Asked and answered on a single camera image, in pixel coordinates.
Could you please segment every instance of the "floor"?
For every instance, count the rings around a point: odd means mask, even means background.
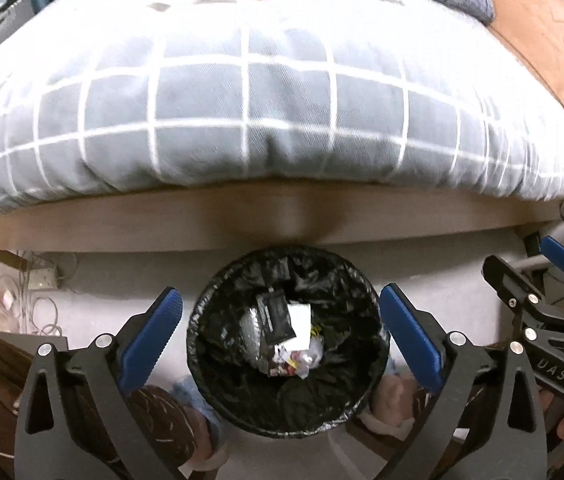
[[[497,230],[382,243],[331,246],[356,265],[377,290],[397,282],[412,303],[435,314],[446,330],[460,330],[475,344],[489,344],[510,331],[510,314],[483,281],[484,257],[500,254],[508,260],[524,256],[513,230]],[[117,332],[126,319],[145,311],[164,286],[178,288],[185,319],[204,285],[220,267],[241,251],[152,254],[81,254],[78,266],[71,254],[47,254],[60,271],[72,277],[70,287],[43,293],[59,309],[58,324],[70,348],[88,345],[103,332]],[[41,300],[34,319],[38,326],[53,322],[55,311]],[[188,374],[183,320],[158,362],[150,381],[169,386]],[[394,354],[400,361],[399,351]],[[337,429],[305,440],[278,441],[239,430],[231,432],[229,463],[220,480],[289,478],[363,480],[374,478],[384,462]]]

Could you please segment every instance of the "white paper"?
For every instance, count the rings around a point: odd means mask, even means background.
[[[289,352],[308,350],[311,344],[311,306],[302,303],[290,304],[288,312],[296,337],[284,341],[281,346]]]

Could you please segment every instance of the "wooden bed frame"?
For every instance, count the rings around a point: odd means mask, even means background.
[[[552,221],[558,202],[372,184],[261,181],[79,198],[0,216],[0,250],[195,251],[466,233]]]

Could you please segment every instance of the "trash can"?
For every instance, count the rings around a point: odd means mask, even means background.
[[[249,363],[240,320],[257,298],[283,290],[311,306],[323,341],[307,377],[270,377]],[[389,336],[373,286],[350,262],[294,246],[254,251],[218,272],[187,331],[188,367],[223,418],[251,433],[302,438],[343,424],[367,403],[386,367]]]

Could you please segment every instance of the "bed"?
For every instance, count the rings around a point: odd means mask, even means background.
[[[559,218],[564,0],[494,0],[489,28],[430,0],[194,1],[56,0],[0,46],[1,250]]]

